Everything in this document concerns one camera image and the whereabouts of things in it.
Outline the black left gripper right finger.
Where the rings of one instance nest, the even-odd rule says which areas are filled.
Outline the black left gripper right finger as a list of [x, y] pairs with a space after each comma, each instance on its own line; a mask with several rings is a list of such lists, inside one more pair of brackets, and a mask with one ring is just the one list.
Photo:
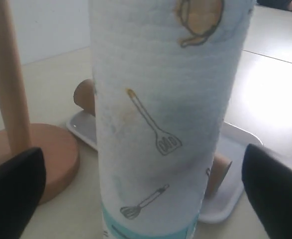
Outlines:
[[271, 239], [292, 239], [292, 160], [255, 144], [246, 147], [242, 182]]

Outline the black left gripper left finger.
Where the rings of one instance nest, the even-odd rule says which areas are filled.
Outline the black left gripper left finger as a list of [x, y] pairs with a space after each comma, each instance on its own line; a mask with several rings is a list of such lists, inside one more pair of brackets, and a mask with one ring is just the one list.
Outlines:
[[0, 239], [18, 239], [45, 190], [41, 148], [28, 149], [0, 165]]

